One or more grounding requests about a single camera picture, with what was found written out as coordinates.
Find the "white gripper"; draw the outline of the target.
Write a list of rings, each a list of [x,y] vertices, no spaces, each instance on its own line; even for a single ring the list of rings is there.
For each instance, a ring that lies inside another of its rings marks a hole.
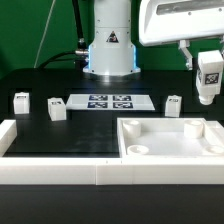
[[[142,0],[139,11],[139,41],[143,46],[178,42],[193,69],[190,41],[220,37],[224,51],[224,0]]]

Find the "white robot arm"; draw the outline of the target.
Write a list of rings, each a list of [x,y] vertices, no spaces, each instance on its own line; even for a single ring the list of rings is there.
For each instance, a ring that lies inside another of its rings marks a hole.
[[[125,76],[140,71],[131,42],[131,3],[94,0],[95,37],[86,73]],[[191,40],[224,35],[224,0],[141,0],[138,25],[142,45],[177,42],[191,65]]]

